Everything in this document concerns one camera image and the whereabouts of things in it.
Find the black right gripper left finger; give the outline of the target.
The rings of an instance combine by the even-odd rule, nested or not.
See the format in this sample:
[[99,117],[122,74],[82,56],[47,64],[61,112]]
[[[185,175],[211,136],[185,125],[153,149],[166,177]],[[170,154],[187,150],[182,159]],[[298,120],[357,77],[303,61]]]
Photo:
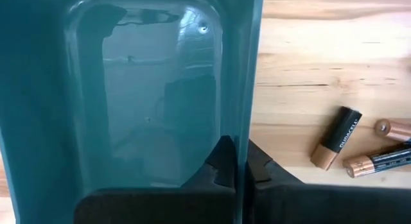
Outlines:
[[236,147],[225,135],[179,188],[100,189],[81,199],[73,224],[234,224],[236,177]]

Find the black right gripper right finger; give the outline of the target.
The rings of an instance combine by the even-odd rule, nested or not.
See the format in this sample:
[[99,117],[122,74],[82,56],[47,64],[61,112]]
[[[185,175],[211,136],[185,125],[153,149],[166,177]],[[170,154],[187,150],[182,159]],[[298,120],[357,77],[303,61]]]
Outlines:
[[411,224],[411,189],[305,184],[249,142],[245,224]]

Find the copper black Duracell AA battery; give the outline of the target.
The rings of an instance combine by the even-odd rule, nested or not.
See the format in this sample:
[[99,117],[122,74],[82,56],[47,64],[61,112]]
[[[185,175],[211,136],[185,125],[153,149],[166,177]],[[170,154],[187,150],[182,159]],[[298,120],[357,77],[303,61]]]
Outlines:
[[400,142],[411,142],[411,125],[389,119],[380,119],[374,125],[374,131],[381,137]]
[[340,107],[311,154],[316,167],[328,170],[350,138],[362,113],[349,107]]
[[399,144],[394,148],[372,155],[361,155],[343,161],[343,167],[351,178],[386,171],[411,164],[411,144]]

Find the dusty blue-teal plastic bin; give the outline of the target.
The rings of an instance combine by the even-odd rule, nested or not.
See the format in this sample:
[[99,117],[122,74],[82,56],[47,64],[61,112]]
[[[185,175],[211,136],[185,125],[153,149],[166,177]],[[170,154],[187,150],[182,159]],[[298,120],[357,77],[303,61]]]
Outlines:
[[0,0],[0,150],[17,224],[100,189],[179,188],[220,137],[236,216],[263,0]]

